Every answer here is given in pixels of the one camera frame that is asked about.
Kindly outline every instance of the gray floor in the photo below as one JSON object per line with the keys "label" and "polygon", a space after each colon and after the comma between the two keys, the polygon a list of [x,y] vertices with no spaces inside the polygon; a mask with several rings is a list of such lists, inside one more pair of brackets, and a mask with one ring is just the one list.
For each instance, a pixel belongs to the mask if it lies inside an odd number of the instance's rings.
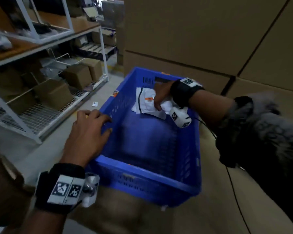
{"label": "gray floor", "polygon": [[[109,59],[114,68],[116,56]],[[99,109],[123,80],[120,67],[110,72],[110,81],[100,88],[80,109]],[[33,184],[39,171],[49,169],[62,155],[76,114],[64,121],[38,146],[34,141],[0,127],[0,150]],[[77,210],[79,223],[102,233],[247,233],[234,200],[225,167],[219,162],[215,140],[205,128],[200,128],[202,161],[202,193],[174,209],[161,212],[159,207],[116,190],[101,187],[102,198],[97,209]],[[230,169],[237,198],[251,232],[293,233],[293,224],[283,211],[261,190],[244,171]],[[66,222],[64,233],[93,233],[76,221]]]}

